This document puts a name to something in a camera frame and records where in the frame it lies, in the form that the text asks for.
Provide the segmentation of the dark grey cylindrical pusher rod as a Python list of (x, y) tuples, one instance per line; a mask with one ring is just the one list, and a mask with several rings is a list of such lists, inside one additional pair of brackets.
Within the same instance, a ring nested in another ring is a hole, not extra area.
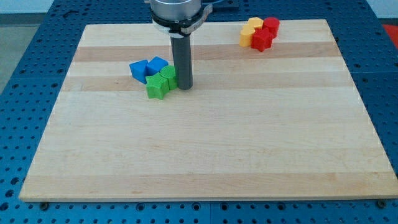
[(189, 90), (193, 86), (190, 36), (170, 39), (178, 87)]

